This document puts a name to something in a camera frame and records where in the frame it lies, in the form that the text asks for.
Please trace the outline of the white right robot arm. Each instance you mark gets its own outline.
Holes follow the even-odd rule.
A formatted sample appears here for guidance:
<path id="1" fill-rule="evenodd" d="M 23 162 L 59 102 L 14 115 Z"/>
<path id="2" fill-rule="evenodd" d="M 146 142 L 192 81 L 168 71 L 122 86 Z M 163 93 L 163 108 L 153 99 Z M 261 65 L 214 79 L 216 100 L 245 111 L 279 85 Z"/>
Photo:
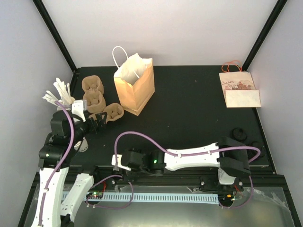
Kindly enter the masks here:
<path id="1" fill-rule="evenodd" d="M 127 171 L 161 176 L 165 170 L 177 171 L 191 167 L 217 169 L 216 187 L 225 191 L 242 177 L 250 176 L 250 166 L 244 144 L 228 137 L 198 148 L 156 149 L 141 151 L 130 149 L 118 157 L 118 167 Z"/>

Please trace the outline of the brown paper takeout bag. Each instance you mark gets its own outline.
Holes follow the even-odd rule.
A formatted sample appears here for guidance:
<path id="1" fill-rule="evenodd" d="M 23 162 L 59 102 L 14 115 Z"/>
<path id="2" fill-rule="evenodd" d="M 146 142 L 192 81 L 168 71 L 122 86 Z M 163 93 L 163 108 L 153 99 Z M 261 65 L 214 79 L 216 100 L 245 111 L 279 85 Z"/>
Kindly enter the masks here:
<path id="1" fill-rule="evenodd" d="M 115 49 L 112 57 L 117 67 L 114 73 L 114 84 L 120 105 L 124 110 L 138 116 L 155 92 L 154 68 L 152 58 L 142 58 L 138 53 L 126 56 L 126 61 L 119 66 L 115 58 Z"/>

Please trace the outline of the brown pulp cup carrier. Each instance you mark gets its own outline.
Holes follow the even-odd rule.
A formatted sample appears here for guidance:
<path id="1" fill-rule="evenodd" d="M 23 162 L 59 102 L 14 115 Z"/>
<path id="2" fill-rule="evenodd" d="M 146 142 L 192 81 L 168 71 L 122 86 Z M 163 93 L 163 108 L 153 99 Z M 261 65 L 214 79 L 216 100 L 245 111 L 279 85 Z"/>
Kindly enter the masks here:
<path id="1" fill-rule="evenodd" d="M 112 103 L 112 104 L 106 106 L 105 109 L 103 111 L 101 111 L 101 113 L 102 112 L 107 112 L 107 121 L 106 121 L 106 123 L 114 122 L 114 121 L 122 118 L 123 115 L 124 115 L 124 109 L 118 103 Z M 89 116 L 89 118 L 93 118 L 93 119 L 94 119 L 94 117 L 95 117 L 95 113 L 93 113 Z"/>

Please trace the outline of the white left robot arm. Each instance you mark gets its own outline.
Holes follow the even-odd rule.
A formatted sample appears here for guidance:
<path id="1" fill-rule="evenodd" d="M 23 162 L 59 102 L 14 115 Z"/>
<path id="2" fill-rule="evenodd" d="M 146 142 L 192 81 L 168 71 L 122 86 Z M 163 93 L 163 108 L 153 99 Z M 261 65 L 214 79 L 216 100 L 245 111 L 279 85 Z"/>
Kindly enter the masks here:
<path id="1" fill-rule="evenodd" d="M 107 113 L 81 118 L 75 113 L 59 110 L 50 121 L 51 132 L 39 151 L 40 188 L 38 204 L 32 223 L 34 227 L 72 227 L 76 214 L 88 190 L 101 185 L 98 168 L 93 165 L 80 167 L 76 180 L 66 196 L 63 186 L 70 162 L 78 153 L 87 150 L 85 136 L 106 125 Z"/>

